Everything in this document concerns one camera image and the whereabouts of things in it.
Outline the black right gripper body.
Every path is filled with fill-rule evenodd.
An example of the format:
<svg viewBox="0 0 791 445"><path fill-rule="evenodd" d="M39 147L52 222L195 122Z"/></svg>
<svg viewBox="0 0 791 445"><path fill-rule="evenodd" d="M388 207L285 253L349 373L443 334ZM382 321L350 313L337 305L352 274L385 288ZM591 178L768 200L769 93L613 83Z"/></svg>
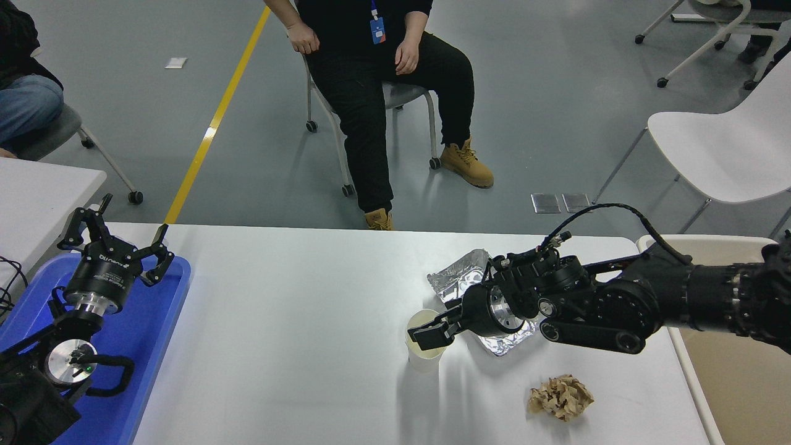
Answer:
<svg viewBox="0 0 791 445"><path fill-rule="evenodd" d="M471 331L479 336L498 335L498 323L492 315L489 289L482 282L467 288L461 307L460 332Z"/></svg>

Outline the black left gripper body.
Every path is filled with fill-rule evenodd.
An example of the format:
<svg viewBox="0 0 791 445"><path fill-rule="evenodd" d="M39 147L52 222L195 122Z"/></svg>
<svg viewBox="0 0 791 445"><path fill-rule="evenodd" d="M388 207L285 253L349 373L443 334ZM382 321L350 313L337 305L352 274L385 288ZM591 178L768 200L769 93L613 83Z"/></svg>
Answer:
<svg viewBox="0 0 791 445"><path fill-rule="evenodd" d="M70 306L77 306L85 295L97 295L109 301L111 310L124 309L131 287L142 273L141 260L128 260L131 252L115 247L108 251L99 242L91 242L64 291Z"/></svg>

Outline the person's right hand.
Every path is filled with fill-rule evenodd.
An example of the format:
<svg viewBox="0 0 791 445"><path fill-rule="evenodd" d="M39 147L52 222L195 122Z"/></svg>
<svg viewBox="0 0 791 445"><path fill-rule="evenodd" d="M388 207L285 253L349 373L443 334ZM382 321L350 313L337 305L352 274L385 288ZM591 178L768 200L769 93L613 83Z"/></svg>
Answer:
<svg viewBox="0 0 791 445"><path fill-rule="evenodd" d="M286 25L286 33L294 51L300 54L313 54L320 49L317 34L304 22Z"/></svg>

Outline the person's left hand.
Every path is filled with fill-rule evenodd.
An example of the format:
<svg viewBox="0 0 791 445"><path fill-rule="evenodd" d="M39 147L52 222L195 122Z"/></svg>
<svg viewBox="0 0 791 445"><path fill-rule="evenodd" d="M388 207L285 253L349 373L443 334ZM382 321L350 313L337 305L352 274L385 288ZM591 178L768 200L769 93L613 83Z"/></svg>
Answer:
<svg viewBox="0 0 791 445"><path fill-rule="evenodd" d="M412 74L419 63L421 34L407 35L395 53L395 75Z"/></svg>

